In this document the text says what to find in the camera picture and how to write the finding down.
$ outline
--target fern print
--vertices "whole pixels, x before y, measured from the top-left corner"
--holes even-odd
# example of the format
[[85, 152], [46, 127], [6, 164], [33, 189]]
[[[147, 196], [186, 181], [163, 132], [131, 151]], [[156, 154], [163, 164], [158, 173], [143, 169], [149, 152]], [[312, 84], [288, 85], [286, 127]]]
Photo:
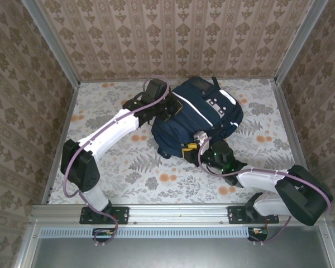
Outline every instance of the fern print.
[[153, 168], [158, 168], [159, 165], [162, 165], [161, 157], [152, 155], [143, 156], [140, 155], [134, 159], [133, 163], [129, 166], [129, 169], [146, 173], [147, 171], [151, 172]]
[[195, 177], [190, 175], [186, 179], [181, 179], [178, 182], [178, 187], [185, 190], [185, 198], [191, 198], [198, 193], [204, 193], [206, 200], [212, 200], [217, 198], [217, 190], [214, 182], [214, 180], [208, 179], [207, 185], [201, 185]]
[[191, 172], [193, 174], [196, 174], [196, 173], [200, 172], [200, 170], [197, 169], [194, 165], [189, 165], [189, 166], [183, 167], [183, 170], [185, 172]]
[[122, 194], [122, 197], [127, 197], [127, 198], [130, 198], [130, 197], [133, 197], [137, 194], [141, 194], [141, 193], [146, 193], [147, 190], [146, 189], [132, 189], [132, 190], [126, 190], [123, 194]]
[[171, 198], [176, 198], [176, 197], [182, 197], [184, 193], [180, 190], [167, 190], [166, 192], [160, 192], [157, 196], [158, 197], [171, 197]]
[[127, 150], [127, 155], [134, 155], [141, 151], [141, 148], [130, 148]]
[[261, 126], [260, 122], [257, 122], [254, 119], [254, 122], [252, 122], [251, 120], [243, 120], [242, 123], [239, 125], [239, 127], [237, 127], [236, 132], [239, 134], [243, 134], [243, 135], [250, 135], [250, 134], [254, 134], [256, 133], [256, 131], [262, 130], [263, 127]]
[[278, 157], [276, 156], [268, 157], [268, 160], [266, 161], [264, 168], [265, 169], [288, 169], [294, 165], [293, 157], [289, 157], [288, 155], [285, 155], [285, 157], [281, 155], [277, 155], [277, 156]]
[[185, 159], [178, 159], [176, 161], [174, 161], [173, 163], [169, 163], [165, 160], [165, 162], [163, 163], [163, 166], [166, 168], [177, 168], [183, 164], [186, 164], [186, 160]]

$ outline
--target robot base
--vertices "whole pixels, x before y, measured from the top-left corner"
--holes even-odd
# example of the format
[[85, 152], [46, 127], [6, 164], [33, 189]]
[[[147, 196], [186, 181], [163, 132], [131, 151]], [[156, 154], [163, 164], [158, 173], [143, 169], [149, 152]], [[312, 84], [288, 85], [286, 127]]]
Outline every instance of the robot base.
[[[128, 224], [129, 207], [111, 207], [107, 214], [112, 215], [118, 221], [118, 224]], [[89, 207], [83, 207], [81, 210], [80, 224], [114, 224], [114, 222], [101, 214], [92, 211]]]
[[262, 193], [256, 193], [245, 205], [227, 207], [228, 221], [230, 224], [248, 223], [279, 223], [277, 215], [262, 216], [253, 207], [255, 201]]

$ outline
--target gray surface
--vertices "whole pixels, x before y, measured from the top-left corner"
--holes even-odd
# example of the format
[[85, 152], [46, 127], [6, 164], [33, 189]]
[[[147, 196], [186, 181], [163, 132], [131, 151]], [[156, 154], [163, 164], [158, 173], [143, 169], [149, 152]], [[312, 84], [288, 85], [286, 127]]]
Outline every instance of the gray surface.
[[41, 239], [33, 267], [124, 268], [328, 268], [318, 227], [288, 227], [263, 246], [246, 239], [115, 239], [95, 246], [91, 239]]

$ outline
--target navy blue backpack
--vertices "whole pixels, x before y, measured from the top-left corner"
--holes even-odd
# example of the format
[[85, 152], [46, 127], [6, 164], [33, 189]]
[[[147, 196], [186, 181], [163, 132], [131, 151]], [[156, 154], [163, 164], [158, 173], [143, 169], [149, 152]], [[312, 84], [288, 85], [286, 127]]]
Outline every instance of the navy blue backpack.
[[214, 144], [230, 136], [242, 122], [238, 101], [219, 87], [216, 78], [212, 80], [214, 84], [194, 77], [172, 91], [182, 109], [166, 122], [156, 117], [151, 129], [162, 157], [183, 157], [181, 149], [194, 142], [199, 131], [212, 137], [210, 144]]

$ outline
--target metal plate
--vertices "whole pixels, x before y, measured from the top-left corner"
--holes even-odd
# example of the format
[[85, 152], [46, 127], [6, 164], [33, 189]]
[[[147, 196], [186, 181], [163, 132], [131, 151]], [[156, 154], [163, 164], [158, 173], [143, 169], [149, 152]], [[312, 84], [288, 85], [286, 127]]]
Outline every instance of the metal plate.
[[279, 223], [278, 216], [270, 215], [267, 217], [260, 216], [258, 218], [255, 218], [255, 221], [251, 222], [247, 219], [246, 209], [244, 206], [231, 206], [227, 207], [228, 210], [228, 221], [230, 224], [264, 224], [266, 223], [266, 219], [268, 221], [268, 224], [273, 223]]
[[[129, 207], [113, 207], [111, 215], [115, 217], [119, 224], [128, 224]], [[114, 224], [114, 222], [103, 215], [93, 212], [90, 208], [84, 207], [81, 210], [80, 224]]]
[[[227, 215], [227, 207], [231, 206], [241, 206], [243, 204], [160, 204], [160, 205], [125, 205], [130, 208], [130, 219], [128, 225], [119, 227], [120, 229], [123, 228], [140, 228], [140, 227], [157, 227], [157, 228], [171, 228], [171, 227], [187, 227], [187, 228], [199, 228], [199, 227], [228, 227], [230, 226], [228, 223], [228, 215]], [[84, 206], [83, 205], [34, 205], [32, 212], [31, 212], [31, 218], [29, 220], [29, 226], [27, 228], [26, 234], [23, 238], [23, 243], [20, 249], [20, 252], [18, 254], [18, 259], [15, 264], [15, 268], [30, 268], [30, 267], [62, 267], [63, 261], [61, 259], [60, 254], [63, 254], [63, 258], [65, 260], [70, 260], [68, 266], [65, 266], [66, 268], [69, 267], [103, 267], [104, 265], [100, 265], [100, 263], [94, 263], [95, 261], [102, 261], [102, 263], [107, 264], [107, 261], [111, 262], [112, 260], [118, 260], [116, 258], [113, 251], [116, 249], [118, 252], [122, 252], [124, 254], [124, 257], [128, 257], [130, 259], [135, 259], [133, 256], [137, 250], [144, 251], [145, 248], [142, 248], [142, 240], [146, 241], [146, 246], [149, 246], [150, 249], [155, 249], [154, 242], [150, 243], [149, 241], [157, 240], [159, 243], [162, 244], [162, 247], [165, 245], [167, 246], [170, 241], [175, 241], [175, 243], [181, 247], [174, 247], [174, 245], [171, 245], [171, 249], [167, 252], [161, 248], [162, 251], [160, 251], [163, 256], [161, 257], [162, 260], [164, 257], [168, 257], [168, 262], [170, 260], [174, 260], [174, 258], [171, 258], [171, 255], [174, 255], [175, 253], [172, 251], [177, 252], [183, 252], [185, 250], [185, 247], [181, 244], [184, 240], [188, 240], [188, 238], [183, 239], [165, 239], [161, 240], [159, 238], [155, 239], [116, 239], [114, 240], [114, 243], [109, 243], [108, 245], [105, 245], [104, 247], [95, 247], [94, 242], [91, 238], [63, 238], [63, 239], [40, 239], [40, 232], [43, 228], [51, 228], [51, 227], [70, 227], [70, 228], [82, 228], [82, 227], [90, 227], [93, 228], [91, 224], [88, 224], [86, 226], [82, 226], [81, 224], [77, 224], [80, 219], [80, 213]], [[274, 226], [281, 227], [284, 222], [287, 220], [287, 216], [280, 216], [279, 224], [271, 224], [269, 226], [269, 233], [271, 236], [274, 235], [275, 232], [272, 230], [274, 229]], [[203, 240], [199, 241], [198, 238], [193, 239], [192, 245], [189, 246], [192, 250], [191, 254], [193, 256], [200, 257], [199, 253], [197, 253], [196, 249], [200, 245], [204, 245], [204, 249], [201, 250], [201, 257], [203, 260], [211, 261], [211, 263], [204, 265], [200, 261], [200, 259], [191, 259], [189, 263], [186, 263], [184, 267], [188, 267], [188, 264], [193, 264], [194, 261], [197, 262], [198, 265], [195, 267], [226, 267], [226, 264], [228, 264], [229, 267], [258, 267], [254, 264], [260, 264], [260, 267], [268, 268], [268, 267], [275, 267], [275, 265], [283, 264], [279, 268], [282, 267], [310, 267], [312, 262], [314, 262], [315, 259], [311, 259], [310, 262], [309, 257], [307, 254], [301, 250], [298, 250], [299, 248], [303, 248], [304, 246], [306, 249], [310, 249], [311, 253], [313, 254], [313, 257], [319, 257], [323, 254], [323, 250], [326, 249], [326, 256], [322, 256], [322, 260], [329, 259], [329, 262], [331, 263], [331, 266], [325, 265], [324, 261], [318, 261], [319, 266], [316, 265], [313, 268], [317, 267], [332, 267], [335, 268], [335, 230], [334, 227], [330, 226], [332, 224], [331, 219], [327, 215], [323, 215], [315, 224], [313, 227], [306, 227], [301, 226], [302, 224], [298, 222], [296, 219], [292, 218], [290, 223], [288, 224], [288, 227], [286, 230], [281, 234], [281, 236], [273, 243], [268, 243], [264, 246], [253, 246], [251, 242], [248, 242], [247, 239], [221, 239], [216, 238], [212, 239], [212, 242], [208, 238], [204, 238]], [[239, 224], [238, 227], [247, 227], [247, 226], [264, 226], [264, 224]], [[94, 227], [113, 227], [112, 225], [107, 226], [107, 224], [101, 224], [100, 226], [94, 226]], [[315, 234], [311, 235], [311, 237], [307, 237], [307, 234], [309, 232], [315, 232]], [[316, 240], [314, 235], [319, 234], [322, 236], [323, 239]], [[120, 241], [129, 240], [131, 241], [131, 244], [127, 242], [127, 244], [120, 245], [123, 248], [119, 249]], [[44, 244], [44, 241], [49, 242], [50, 245], [48, 247], [41, 247], [40, 245]], [[244, 241], [247, 243], [246, 248], [238, 248], [238, 245], [240, 243], [244, 243]], [[108, 257], [108, 260], [106, 259], [97, 259], [97, 258], [91, 258], [91, 259], [85, 259], [84, 256], [87, 256], [87, 251], [92, 249], [92, 254], [94, 256], [106, 255], [108, 248], [112, 245], [114, 250], [111, 252], [109, 251], [109, 254], [113, 254]], [[125, 248], [125, 245], [132, 246], [132, 252], [129, 252], [129, 255], [126, 254], [127, 248]], [[69, 257], [67, 259], [67, 253], [66, 250], [62, 250], [61, 248], [77, 248], [75, 249], [75, 256]], [[56, 259], [52, 259], [53, 256], [51, 253], [42, 252], [47, 250], [52, 250], [54, 252], [51, 252], [52, 254], [58, 254]], [[257, 251], [255, 254], [252, 252], [253, 250], [260, 248], [263, 251]], [[207, 251], [212, 250], [212, 255], [209, 255]], [[221, 256], [221, 259], [219, 259], [221, 265], [218, 266], [217, 264], [214, 265], [214, 261], [217, 261], [215, 258], [216, 250], [222, 250], [223, 254]], [[243, 253], [243, 257], [239, 258], [238, 254], [241, 252], [246, 252], [248, 250], [248, 254], [246, 255]], [[42, 262], [39, 261], [35, 265], [32, 265], [32, 262], [34, 260], [34, 256], [38, 256], [41, 261], [45, 262], [46, 260], [49, 260], [48, 263], [46, 263], [44, 266], [41, 266]], [[271, 262], [271, 256], [277, 256], [279, 258], [278, 262]], [[283, 262], [280, 260], [281, 257], [286, 257], [286, 261]], [[289, 260], [292, 260], [300, 265], [300, 266], [293, 266], [289, 263]], [[145, 259], [145, 256], [141, 259], [143, 262], [144, 260], [149, 261], [150, 259]], [[248, 260], [247, 263], [230, 263], [230, 261], [244, 261]], [[159, 266], [159, 267], [176, 267], [176, 265], [171, 264], [172, 266]], [[153, 267], [154, 264], [147, 264], [146, 266], [141, 267]]]
[[[92, 238], [92, 231], [107, 228], [45, 227], [42, 238]], [[118, 229], [116, 238], [247, 238], [248, 227], [135, 227]]]
[[[271, 235], [278, 228], [271, 227]], [[260, 246], [246, 238], [116, 238], [95, 246], [90, 238], [40, 239], [37, 268], [331, 268], [318, 227], [288, 227]]]

